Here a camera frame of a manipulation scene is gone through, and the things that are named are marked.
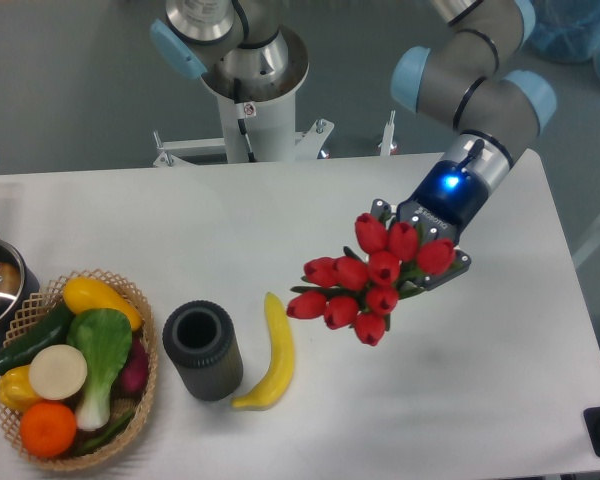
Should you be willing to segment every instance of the tulip bouquet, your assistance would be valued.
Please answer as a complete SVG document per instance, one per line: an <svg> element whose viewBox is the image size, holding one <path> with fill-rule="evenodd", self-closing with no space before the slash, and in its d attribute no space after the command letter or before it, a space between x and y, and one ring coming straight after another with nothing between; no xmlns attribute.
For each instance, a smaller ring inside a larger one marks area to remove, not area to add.
<svg viewBox="0 0 600 480"><path fill-rule="evenodd" d="M407 222L389 223L363 213L355 221L365 262L349 247L338 258L320 257L304 265L302 280L310 286L291 288L298 293L287 315L298 319L323 317L328 328L354 329L362 343L375 346L391 325L398 301L424 291L419 278L458 268L451 240L422 243L423 232Z"/></svg>

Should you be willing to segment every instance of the black cup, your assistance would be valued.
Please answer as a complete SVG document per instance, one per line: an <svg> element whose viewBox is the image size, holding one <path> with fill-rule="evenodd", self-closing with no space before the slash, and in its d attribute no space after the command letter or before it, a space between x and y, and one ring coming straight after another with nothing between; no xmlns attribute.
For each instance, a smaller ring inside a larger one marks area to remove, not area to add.
<svg viewBox="0 0 600 480"><path fill-rule="evenodd" d="M189 393L220 400L242 381L243 366L229 314L215 303L186 303L167 319L162 343Z"/></svg>

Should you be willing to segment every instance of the fruit basket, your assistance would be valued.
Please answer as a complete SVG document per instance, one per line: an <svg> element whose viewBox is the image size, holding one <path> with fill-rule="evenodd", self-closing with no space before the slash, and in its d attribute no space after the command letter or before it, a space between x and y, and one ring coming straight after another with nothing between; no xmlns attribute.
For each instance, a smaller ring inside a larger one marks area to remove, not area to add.
<svg viewBox="0 0 600 480"><path fill-rule="evenodd" d="M119 453L133 441L146 423L147 416L153 404L158 367L157 337L151 307L146 297L134 283L120 275L103 270L74 271L68 276L62 276L55 281L49 282L47 288L40 293L32 294L28 300L25 300L22 308L16 313L14 320L11 322L4 345L8 345L19 336L25 334L33 325L44 318L47 312L62 299L64 286L74 277L90 277L102 280L136 307L144 320L141 331L136 332L136 335L140 333L140 341L149 357L149 376L146 387L139 396L124 394L122 389L117 385L117 382L114 383L111 390L111 420L115 421L130 409L134 410L134 416L126 428L108 443L90 454L79 457L71 456L71 453L50 459L31 455L23 447L20 439L19 429L22 414L0 404L0 422L4 431L4 437L19 452L19 455L42 469L64 472L97 465ZM97 434L98 432L78 431L75 441L76 443L83 442Z"/></svg>

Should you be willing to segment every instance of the banana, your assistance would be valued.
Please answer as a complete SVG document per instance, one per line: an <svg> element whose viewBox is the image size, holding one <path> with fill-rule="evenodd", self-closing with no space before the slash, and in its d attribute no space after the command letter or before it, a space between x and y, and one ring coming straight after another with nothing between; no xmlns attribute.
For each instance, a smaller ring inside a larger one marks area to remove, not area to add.
<svg viewBox="0 0 600 480"><path fill-rule="evenodd" d="M284 394L293 377L295 351L289 319L284 305L273 293L264 297L264 313L271 339L271 363L262 380L241 397L231 400L237 410L266 410Z"/></svg>

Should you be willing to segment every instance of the red tulip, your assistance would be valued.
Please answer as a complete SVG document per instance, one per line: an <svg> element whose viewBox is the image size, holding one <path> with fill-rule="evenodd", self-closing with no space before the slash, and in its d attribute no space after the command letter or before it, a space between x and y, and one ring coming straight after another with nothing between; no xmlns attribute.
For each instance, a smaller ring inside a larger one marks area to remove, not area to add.
<svg viewBox="0 0 600 480"><path fill-rule="evenodd" d="M369 276L377 285L389 286L400 275L400 260L391 252L383 250L369 256Z"/></svg>
<svg viewBox="0 0 600 480"><path fill-rule="evenodd" d="M418 252L418 232L407 222L394 223L389 229L388 250L398 260L410 262Z"/></svg>
<svg viewBox="0 0 600 480"><path fill-rule="evenodd" d="M375 313L361 313L354 320L353 329L362 343L375 346L384 335L384 318Z"/></svg>
<svg viewBox="0 0 600 480"><path fill-rule="evenodd" d="M358 302L347 296L332 298L324 311L324 322L331 330L351 325L358 315Z"/></svg>
<svg viewBox="0 0 600 480"><path fill-rule="evenodd" d="M430 275L440 275L447 271L456 258L454 245L448 238L425 243L416 257L418 267Z"/></svg>
<svg viewBox="0 0 600 480"><path fill-rule="evenodd" d="M308 320L318 318L327 308L327 297L315 290L309 290L297 296L287 305L287 315Z"/></svg>
<svg viewBox="0 0 600 480"><path fill-rule="evenodd" d="M338 273L338 283L349 290L362 290L369 280L367 264L355 258L337 258L335 269Z"/></svg>
<svg viewBox="0 0 600 480"><path fill-rule="evenodd" d="M368 254L387 247L387 229L370 213L363 213L356 219L355 230L360 248Z"/></svg>
<svg viewBox="0 0 600 480"><path fill-rule="evenodd" d="M392 287L373 287L367 292L367 306L378 315L387 315L398 304L400 296Z"/></svg>
<svg viewBox="0 0 600 480"><path fill-rule="evenodd" d="M324 288L331 288L338 283L338 274L335 271L335 258L320 257L304 264L304 274L307 280Z"/></svg>

